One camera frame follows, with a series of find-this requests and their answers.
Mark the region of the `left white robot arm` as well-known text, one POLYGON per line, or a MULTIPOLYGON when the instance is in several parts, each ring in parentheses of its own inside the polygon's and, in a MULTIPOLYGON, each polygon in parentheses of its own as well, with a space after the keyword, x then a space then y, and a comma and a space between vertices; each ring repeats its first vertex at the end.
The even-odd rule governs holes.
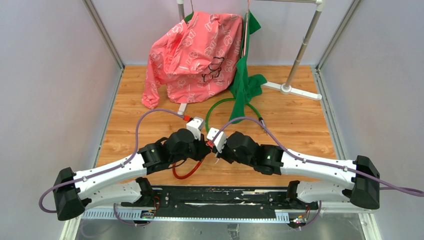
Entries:
POLYGON ((159 199, 147 175, 168 170, 179 161, 202 161, 210 152, 202 133, 196 136, 181 128, 133 155, 101 167, 76 172, 64 168, 53 190, 57 219, 67 221, 88 209, 109 204, 156 204, 159 199))

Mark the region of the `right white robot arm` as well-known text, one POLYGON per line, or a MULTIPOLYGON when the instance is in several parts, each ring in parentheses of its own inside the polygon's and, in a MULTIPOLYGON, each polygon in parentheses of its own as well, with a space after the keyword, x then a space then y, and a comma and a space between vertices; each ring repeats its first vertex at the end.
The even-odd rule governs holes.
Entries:
POLYGON ((207 133, 207 144, 216 156, 237 162, 263 175, 298 175, 315 182, 294 180, 287 187, 286 204, 298 209, 316 201, 350 202, 368 210, 380 208, 380 173, 371 159, 334 160, 303 154, 277 145, 258 144, 250 136, 234 132, 227 136, 216 128, 207 133))

